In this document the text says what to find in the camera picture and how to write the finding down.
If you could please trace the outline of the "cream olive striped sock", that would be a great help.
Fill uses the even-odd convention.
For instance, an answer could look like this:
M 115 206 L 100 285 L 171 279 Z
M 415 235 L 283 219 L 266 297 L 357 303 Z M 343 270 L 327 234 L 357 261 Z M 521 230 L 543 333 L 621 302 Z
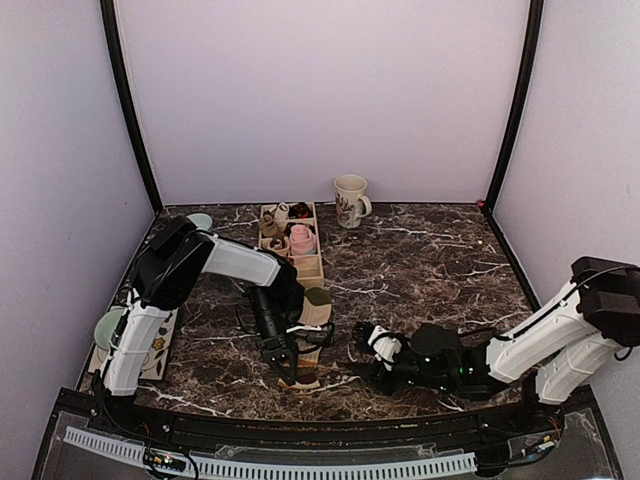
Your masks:
M 305 291 L 303 309 L 293 338 L 298 346 L 296 382 L 287 385 L 278 380 L 278 386 L 290 390 L 313 390 L 320 387 L 317 367 L 322 349 L 331 343 L 332 298 L 328 291 L 312 287 Z

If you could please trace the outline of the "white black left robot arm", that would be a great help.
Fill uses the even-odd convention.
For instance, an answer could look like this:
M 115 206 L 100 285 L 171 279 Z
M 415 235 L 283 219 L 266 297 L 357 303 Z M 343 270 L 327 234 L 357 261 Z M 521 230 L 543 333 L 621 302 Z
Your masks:
M 94 382 L 113 397 L 103 405 L 101 417 L 120 436 L 134 435 L 141 427 L 141 415 L 119 397 L 135 395 L 160 327 L 189 298 L 203 273 L 249 283 L 247 295 L 262 358 L 287 385 L 297 380 L 300 355 L 330 344 L 333 322 L 311 326 L 301 320 L 307 311 L 305 289 L 293 265 L 275 253 L 220 237 L 178 216 L 135 259 L 127 307 Z

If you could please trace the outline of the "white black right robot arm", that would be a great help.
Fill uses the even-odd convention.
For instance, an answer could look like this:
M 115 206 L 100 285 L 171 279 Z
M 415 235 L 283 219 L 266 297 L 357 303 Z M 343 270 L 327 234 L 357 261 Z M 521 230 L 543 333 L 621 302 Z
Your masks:
M 549 405 L 564 403 L 609 357 L 621 360 L 621 350 L 639 345 L 638 266 L 584 256 L 571 269 L 570 280 L 528 319 L 473 347 L 433 323 L 411 336 L 356 323 L 356 346 L 375 359 L 371 383 L 386 395 L 405 382 L 484 401 L 534 369 L 534 395 L 510 413 L 517 432 L 534 432 Z

